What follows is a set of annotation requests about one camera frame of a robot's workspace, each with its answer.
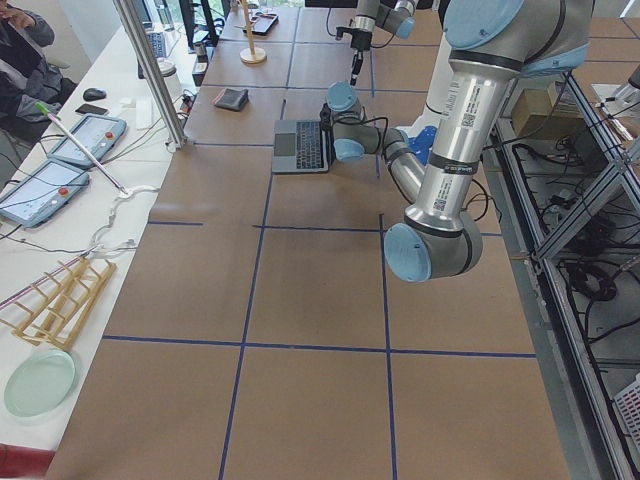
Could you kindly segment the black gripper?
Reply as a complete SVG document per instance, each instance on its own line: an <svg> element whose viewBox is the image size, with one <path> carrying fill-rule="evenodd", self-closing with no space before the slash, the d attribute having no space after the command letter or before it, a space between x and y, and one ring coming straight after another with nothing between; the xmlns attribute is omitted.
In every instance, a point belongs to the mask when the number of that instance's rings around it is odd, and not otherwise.
<svg viewBox="0 0 640 480"><path fill-rule="evenodd" d="M373 33L367 29L340 26L336 29L336 39L341 40L345 34L351 35L351 48L355 51L350 75L351 86L355 86L362 66L364 53L371 49Z"/></svg>
<svg viewBox="0 0 640 480"><path fill-rule="evenodd" d="M319 113L319 123L321 129L321 136L324 139L324 144L328 150L333 148L333 131L331 125L331 114L332 110L330 109L327 102L325 102Z"/></svg>

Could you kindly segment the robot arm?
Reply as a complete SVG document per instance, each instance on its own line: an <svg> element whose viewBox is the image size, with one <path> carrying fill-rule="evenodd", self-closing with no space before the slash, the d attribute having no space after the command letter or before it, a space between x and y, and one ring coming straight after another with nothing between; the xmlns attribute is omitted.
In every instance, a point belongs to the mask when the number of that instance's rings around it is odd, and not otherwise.
<svg viewBox="0 0 640 480"><path fill-rule="evenodd" d="M398 278L425 282L477 264L482 238L463 203L508 86L519 77L581 65L593 9L590 1L441 2L441 48L452 75L426 161L403 131L365 118L351 82L329 87L326 110L337 159L381 155L407 199L403 221L384 239L386 262Z"/></svg>
<svg viewBox="0 0 640 480"><path fill-rule="evenodd" d="M345 34L351 36L350 47L354 50L351 64L349 84L355 86L364 61L364 53L373 47L372 39L375 28L379 28L392 37L407 39L415 26L415 12L430 8L438 10L439 1L393 1L391 6L378 0L361 0L357 2L355 16L348 26L338 26L335 39L341 40Z"/></svg>

